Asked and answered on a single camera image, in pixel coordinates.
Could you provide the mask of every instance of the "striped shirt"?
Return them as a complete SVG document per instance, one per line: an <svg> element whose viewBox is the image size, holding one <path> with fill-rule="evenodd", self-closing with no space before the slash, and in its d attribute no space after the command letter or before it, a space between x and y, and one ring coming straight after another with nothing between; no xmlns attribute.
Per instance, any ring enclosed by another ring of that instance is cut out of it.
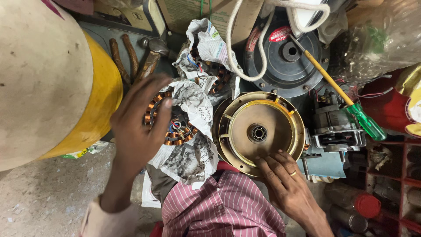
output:
<svg viewBox="0 0 421 237"><path fill-rule="evenodd" d="M246 175L225 171L197 190L177 183L162 210L163 236L286 236L284 222Z"/></svg>

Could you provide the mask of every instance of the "person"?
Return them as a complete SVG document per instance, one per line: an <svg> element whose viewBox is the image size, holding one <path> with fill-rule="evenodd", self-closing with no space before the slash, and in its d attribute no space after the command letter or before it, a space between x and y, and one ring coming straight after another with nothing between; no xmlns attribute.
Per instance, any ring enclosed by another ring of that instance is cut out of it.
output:
<svg viewBox="0 0 421 237"><path fill-rule="evenodd" d="M171 78L162 74L143 79L130 89L112 115L116 156L104 193L89 204L79 236L134 235L138 212L130 202L133 181L163 144L171 99L161 102L151 129L141 121L151 99L170 82ZM309 235L333 237L326 214L288 153L279 150L256 157L256 164L268 183L270 202L252 179L238 172L213 175L197 190L175 182L167 194L161 194L163 236L285 236L284 222L275 206Z"/></svg>

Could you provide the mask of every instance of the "hammer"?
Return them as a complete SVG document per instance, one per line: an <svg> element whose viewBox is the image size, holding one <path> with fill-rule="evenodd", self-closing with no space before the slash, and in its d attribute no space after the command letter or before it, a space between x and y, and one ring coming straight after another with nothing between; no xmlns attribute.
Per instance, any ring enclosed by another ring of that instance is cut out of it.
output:
<svg viewBox="0 0 421 237"><path fill-rule="evenodd" d="M159 59L162 56L168 57L171 60L177 59L177 54L170 50L167 45L159 39L148 39L142 38L139 41L139 44L142 48L149 48L150 52L146 58L145 64L143 65L142 70L137 75L133 85L140 82L143 78L149 76L155 71L155 68L158 64Z"/></svg>

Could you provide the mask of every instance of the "white wire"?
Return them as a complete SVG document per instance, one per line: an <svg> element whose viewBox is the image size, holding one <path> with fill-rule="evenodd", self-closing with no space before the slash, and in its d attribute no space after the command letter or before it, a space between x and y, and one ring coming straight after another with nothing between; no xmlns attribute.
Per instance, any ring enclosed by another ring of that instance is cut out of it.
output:
<svg viewBox="0 0 421 237"><path fill-rule="evenodd" d="M269 4L272 4L272 5L281 6L281 7L300 8L300 9L313 10L313 11L323 11L323 15L320 18L320 20L318 22L316 22L314 25L312 25L311 27L308 27L307 29L305 29L306 31L303 31L303 32L309 32L309 31L311 31L309 29L314 28L314 26L316 26L315 28L320 26L326 20L326 18L329 16L329 13L330 13L330 7L327 4L312 5L312 4L305 4L305 3L290 2L290 1L286 1L286 0L285 1L283 1L283 0L266 0L266 2L269 3ZM266 59L266 54L264 53L264 49L263 49L263 38L266 34L267 29L269 28L269 25L270 25L270 22L272 21L273 14L275 13L275 10L273 10L270 13L269 18L266 22L266 25L263 28L262 33L260 34L260 39L258 41L260 56L262 58L262 70L257 76L249 77L249 76L245 75L244 73L242 73L238 69L238 65L236 65L234 63L234 60L232 59L233 52L232 52L232 49L231 49L231 32L232 32L232 26L234 24L234 20L237 16L238 9L240 8L241 3L242 3L242 0L237 0L237 2L235 3L235 6L234 6L234 8L232 10L232 13L231 13L231 16L229 17L229 20L228 20L228 25L226 27L226 49L227 49L227 54L228 54L228 62L229 62L231 70L233 70L241 78L243 78L245 80L248 80L248 81L256 81L256 80L263 77L263 75L265 74L266 69L267 69L267 59Z"/></svg>

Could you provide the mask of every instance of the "screwdriver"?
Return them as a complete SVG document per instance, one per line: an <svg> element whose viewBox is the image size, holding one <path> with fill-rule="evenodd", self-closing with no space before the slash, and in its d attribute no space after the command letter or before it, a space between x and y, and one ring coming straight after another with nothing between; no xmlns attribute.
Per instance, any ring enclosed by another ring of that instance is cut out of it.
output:
<svg viewBox="0 0 421 237"><path fill-rule="evenodd" d="M329 74L322 68L322 66L313 58L313 56L298 42L293 35L290 37L294 43L300 48L308 60L314 65L320 74L329 82L329 84L335 89L335 91L345 100L348 104L348 111L355 115L360 125L364 130L376 141L383 141L386 139L386 133L380 128L380 126L365 112L362 110L360 104L354 104L354 102L348 97L348 95L336 84L336 82L329 76Z"/></svg>

